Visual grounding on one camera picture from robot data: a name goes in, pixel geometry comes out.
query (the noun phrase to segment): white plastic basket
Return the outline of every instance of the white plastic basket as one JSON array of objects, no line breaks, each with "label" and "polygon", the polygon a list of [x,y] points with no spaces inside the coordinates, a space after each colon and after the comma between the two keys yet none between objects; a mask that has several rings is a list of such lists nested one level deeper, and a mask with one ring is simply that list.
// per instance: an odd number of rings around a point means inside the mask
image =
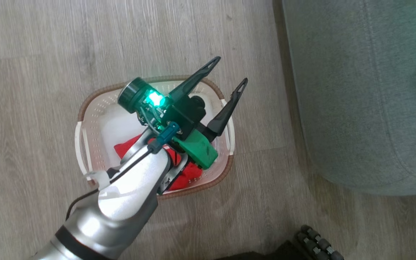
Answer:
[{"label": "white plastic basket", "polygon": [[[167,95],[187,77],[157,77],[145,79],[145,81],[162,94]],[[136,114],[129,114],[117,104],[117,96],[124,85],[125,83],[115,84],[97,90],[83,102],[79,110],[75,129],[75,151],[83,174],[117,166],[120,158],[113,147],[139,135],[145,129],[137,120]],[[207,79],[203,79],[191,94],[196,94],[205,101],[207,114],[201,121],[205,125],[226,105],[222,92]],[[233,163],[235,149],[232,118],[224,133],[212,144],[218,152],[218,158],[213,165],[203,171],[200,178],[190,180],[186,188],[167,191],[161,198],[171,198],[207,189],[224,179]],[[91,179],[88,182],[92,186],[95,185]]]}]

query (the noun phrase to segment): gray sofa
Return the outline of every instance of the gray sofa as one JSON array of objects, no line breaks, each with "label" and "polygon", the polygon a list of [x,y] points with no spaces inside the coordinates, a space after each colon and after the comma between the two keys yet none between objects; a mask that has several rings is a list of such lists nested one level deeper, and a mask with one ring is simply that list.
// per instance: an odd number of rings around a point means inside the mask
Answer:
[{"label": "gray sofa", "polygon": [[416,1],[283,7],[317,172],[371,194],[416,194]]}]

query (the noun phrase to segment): black cable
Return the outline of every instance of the black cable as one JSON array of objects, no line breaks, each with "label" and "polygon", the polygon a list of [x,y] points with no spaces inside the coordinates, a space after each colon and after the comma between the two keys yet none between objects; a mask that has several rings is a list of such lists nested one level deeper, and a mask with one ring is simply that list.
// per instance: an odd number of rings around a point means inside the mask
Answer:
[{"label": "black cable", "polygon": [[147,152],[145,152],[143,155],[141,155],[139,158],[137,158],[136,161],[133,161],[132,164],[130,164],[126,169],[123,170],[122,173],[117,175],[114,179],[110,181],[110,184],[114,183],[118,179],[120,179],[124,174],[126,174],[132,167],[134,167],[136,164],[138,164],[140,161],[142,161],[143,158],[145,158],[147,155],[150,155],[152,153],[152,150],[149,149]]},{"label": "black cable", "polygon": [[[152,150],[149,149],[147,150],[147,152],[145,152],[143,155],[141,155],[139,158],[136,159],[136,161],[133,161],[132,164],[130,164],[126,169],[123,170],[122,173],[120,173],[119,175],[117,175],[113,180],[110,181],[110,184],[114,183],[115,181],[117,181],[118,179],[120,179],[125,173],[127,173],[132,167],[134,167],[136,164],[138,164],[140,161],[142,161],[142,159],[144,159],[147,155],[149,155],[150,153],[152,153]],[[87,194],[81,195],[78,198],[76,198],[71,204],[70,206],[68,206],[68,210],[66,211],[66,216],[65,216],[65,221],[68,220],[68,218],[70,217],[70,214],[72,212],[73,207],[75,206],[75,204],[77,202],[79,202],[80,200],[87,198],[88,196],[91,196],[92,194],[95,194],[96,192],[98,192],[99,189],[95,189],[93,191],[88,192]]]},{"label": "black cable", "polygon": [[176,150],[174,150],[174,166],[178,166],[178,154]]},{"label": "black cable", "polygon": [[79,202],[80,200],[87,198],[88,196],[91,196],[92,194],[95,194],[96,192],[98,192],[99,189],[95,189],[93,191],[88,192],[87,194],[83,194],[81,196],[79,196],[78,198],[76,198],[71,204],[70,206],[68,206],[68,210],[66,211],[66,216],[65,216],[65,221],[67,221],[67,219],[70,217],[70,214],[72,212],[73,207],[75,206],[75,204],[77,202]]},{"label": "black cable", "polygon": [[160,134],[160,132],[159,131],[157,131],[156,129],[155,129],[155,127],[151,124],[151,122],[150,122],[150,120],[148,119],[148,117],[147,117],[147,114],[146,114],[146,112],[144,111],[144,109],[141,107],[140,108],[140,111],[142,112],[142,116],[144,117],[144,120],[146,121],[146,123],[147,123],[147,125],[153,130],[153,132],[154,133],[157,133],[157,134]]}]

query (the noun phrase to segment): green led light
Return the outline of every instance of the green led light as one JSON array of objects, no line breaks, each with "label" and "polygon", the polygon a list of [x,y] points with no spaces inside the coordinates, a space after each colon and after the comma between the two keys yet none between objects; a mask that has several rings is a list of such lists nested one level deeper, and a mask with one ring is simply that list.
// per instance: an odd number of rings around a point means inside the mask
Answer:
[{"label": "green led light", "polygon": [[164,102],[163,99],[165,99],[165,96],[152,91],[150,92],[149,96],[147,97],[149,99],[150,102],[152,102],[152,104],[156,107],[158,107],[159,105],[162,105]]}]

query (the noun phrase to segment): brown basket rim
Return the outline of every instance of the brown basket rim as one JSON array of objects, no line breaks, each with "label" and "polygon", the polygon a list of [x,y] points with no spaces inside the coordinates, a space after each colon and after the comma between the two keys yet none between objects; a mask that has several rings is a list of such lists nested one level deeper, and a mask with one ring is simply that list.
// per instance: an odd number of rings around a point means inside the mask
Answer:
[{"label": "brown basket rim", "polygon": [[[155,83],[155,82],[162,82],[162,81],[184,81],[186,80],[188,77],[190,77],[189,75],[178,75],[178,76],[159,76],[159,77],[150,77],[150,78],[145,78],[144,80],[147,83]],[[214,84],[213,81],[209,80],[209,79],[202,79],[201,80],[204,84],[207,84],[209,87],[211,87],[214,92],[216,93],[216,95],[219,97],[219,99],[224,99],[224,95],[221,92],[221,89],[218,88],[218,86],[216,84]],[[118,83],[118,84],[113,84],[107,87],[103,87],[101,89],[98,89],[96,91],[94,91],[91,95],[89,95],[83,102],[83,104],[81,104],[81,107],[79,109],[79,113],[78,113],[78,122],[82,122],[85,118],[85,112],[87,107],[89,106],[89,104],[91,104],[91,102],[99,95],[102,95],[106,92],[110,92],[110,91],[114,91],[117,89],[121,89],[122,87],[124,87],[127,82],[122,82],[122,83]],[[174,198],[177,196],[184,196],[187,194],[192,194],[194,192],[197,191],[201,191],[204,189],[208,189],[211,188],[213,186],[215,186],[216,184],[220,183],[225,177],[226,175],[229,173],[232,164],[233,164],[233,159],[234,156],[233,155],[229,155],[227,157],[227,163],[226,163],[226,167],[224,168],[223,172],[214,180],[200,185],[200,186],[196,186],[196,187],[192,187],[192,188],[188,188],[188,189],[182,189],[182,190],[178,190],[178,191],[172,191],[170,194],[163,194],[162,196],[158,196],[159,200],[163,200],[163,199],[170,199],[170,198]],[[94,181],[88,181],[88,183],[91,186],[95,185]]]},{"label": "brown basket rim", "polygon": [[[144,80],[147,83],[155,83],[155,82],[162,82],[162,81],[184,81],[188,77],[190,77],[190,76],[189,75],[160,76],[160,77],[145,78]],[[214,90],[214,92],[216,93],[216,95],[219,97],[219,99],[224,99],[224,95],[222,94],[221,89],[219,89],[218,86],[213,83],[213,81],[211,81],[209,79],[202,79],[201,81],[204,84],[207,84],[209,87],[211,87]],[[78,112],[78,122],[82,122],[84,120],[86,108],[89,106],[89,104],[97,96],[102,95],[102,94],[107,93],[107,92],[110,92],[110,91],[114,91],[114,90],[117,90],[117,89],[121,89],[121,88],[123,88],[128,83],[129,83],[129,81],[122,82],[122,83],[118,83],[118,84],[113,84],[113,85],[110,85],[110,86],[107,86],[107,87],[103,87],[101,89],[98,89],[98,90],[94,91],[91,95],[89,95],[88,97],[86,97],[86,99],[83,101],[83,104],[81,104],[81,107],[79,108],[79,112]]]}]

